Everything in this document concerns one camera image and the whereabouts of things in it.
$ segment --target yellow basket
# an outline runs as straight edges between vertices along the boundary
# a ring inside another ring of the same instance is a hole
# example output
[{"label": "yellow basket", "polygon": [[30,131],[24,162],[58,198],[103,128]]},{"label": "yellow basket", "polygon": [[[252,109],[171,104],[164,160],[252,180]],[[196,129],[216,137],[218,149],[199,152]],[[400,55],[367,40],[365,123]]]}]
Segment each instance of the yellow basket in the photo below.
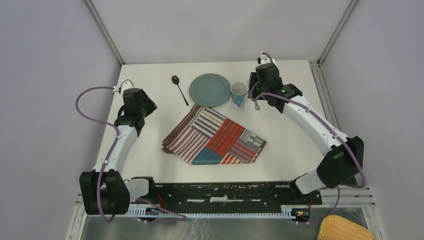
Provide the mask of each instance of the yellow basket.
[{"label": "yellow basket", "polygon": [[329,215],[321,222],[318,240],[376,240],[363,226],[338,215]]}]

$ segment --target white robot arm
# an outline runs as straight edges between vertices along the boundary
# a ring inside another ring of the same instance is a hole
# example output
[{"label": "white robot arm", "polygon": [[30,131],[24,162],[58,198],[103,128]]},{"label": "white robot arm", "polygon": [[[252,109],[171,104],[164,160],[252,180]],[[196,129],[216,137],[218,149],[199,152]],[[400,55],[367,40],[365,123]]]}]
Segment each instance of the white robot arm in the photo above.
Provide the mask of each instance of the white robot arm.
[{"label": "white robot arm", "polygon": [[128,79],[113,90],[123,98],[123,106],[114,122],[119,135],[116,132],[113,134],[108,146],[111,150],[101,157],[92,171],[83,172],[79,177],[84,208],[89,215],[100,213],[96,195],[100,173],[101,182],[105,183],[100,188],[102,212],[105,215],[125,214],[129,204],[147,195],[149,186],[154,184],[151,177],[137,177],[124,182],[121,173],[131,147],[145,125],[145,118],[157,107],[142,89],[135,88]]},{"label": "white robot arm", "polygon": [[[305,195],[325,187],[335,188],[357,174],[363,165],[364,142],[358,136],[349,138],[331,125],[296,86],[284,85],[273,63],[275,60],[268,54],[261,52],[257,61],[259,66],[256,72],[250,74],[249,81],[252,100],[266,100],[270,106],[293,120],[324,156],[316,169],[296,178],[290,187],[298,195]],[[255,108],[260,109],[256,101]]]}]

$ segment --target plate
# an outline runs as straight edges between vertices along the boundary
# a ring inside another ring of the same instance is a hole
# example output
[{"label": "plate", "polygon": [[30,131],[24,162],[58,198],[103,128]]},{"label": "plate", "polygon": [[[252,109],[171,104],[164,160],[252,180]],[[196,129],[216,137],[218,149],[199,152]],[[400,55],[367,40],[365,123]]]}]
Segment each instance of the plate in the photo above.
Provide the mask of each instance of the plate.
[{"label": "plate", "polygon": [[202,107],[216,107],[228,100],[230,88],[230,83],[225,77],[207,73],[196,77],[190,85],[189,93],[196,104]]}]

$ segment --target patchwork cloth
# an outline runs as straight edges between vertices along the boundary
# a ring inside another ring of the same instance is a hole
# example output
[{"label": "patchwork cloth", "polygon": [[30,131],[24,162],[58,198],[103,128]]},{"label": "patchwork cloth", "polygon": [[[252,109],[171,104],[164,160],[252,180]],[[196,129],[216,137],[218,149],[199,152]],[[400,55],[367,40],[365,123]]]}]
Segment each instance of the patchwork cloth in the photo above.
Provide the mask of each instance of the patchwork cloth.
[{"label": "patchwork cloth", "polygon": [[251,164],[267,142],[217,111],[195,105],[162,149],[191,165]]}]

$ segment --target blue fabric patch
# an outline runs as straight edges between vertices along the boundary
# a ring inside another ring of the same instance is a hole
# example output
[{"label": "blue fabric patch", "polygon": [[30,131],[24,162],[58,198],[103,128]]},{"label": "blue fabric patch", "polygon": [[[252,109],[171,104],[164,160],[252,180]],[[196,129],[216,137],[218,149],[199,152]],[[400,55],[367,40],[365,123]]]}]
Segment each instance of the blue fabric patch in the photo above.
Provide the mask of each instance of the blue fabric patch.
[{"label": "blue fabric patch", "polygon": [[213,112],[213,111],[211,111],[210,109],[208,109],[208,108],[205,108],[204,109],[206,112],[208,112],[208,113],[210,113],[210,114],[212,114],[212,115],[214,115],[215,117],[217,117],[218,119],[221,119],[222,121],[224,121],[225,120],[225,118],[223,118],[223,117],[221,117],[221,116],[219,116],[218,114],[217,114],[217,112]]},{"label": "blue fabric patch", "polygon": [[191,164],[193,165],[212,165],[212,164],[220,164],[223,160],[223,157],[216,154],[209,148],[204,147],[197,156],[193,159]]}]

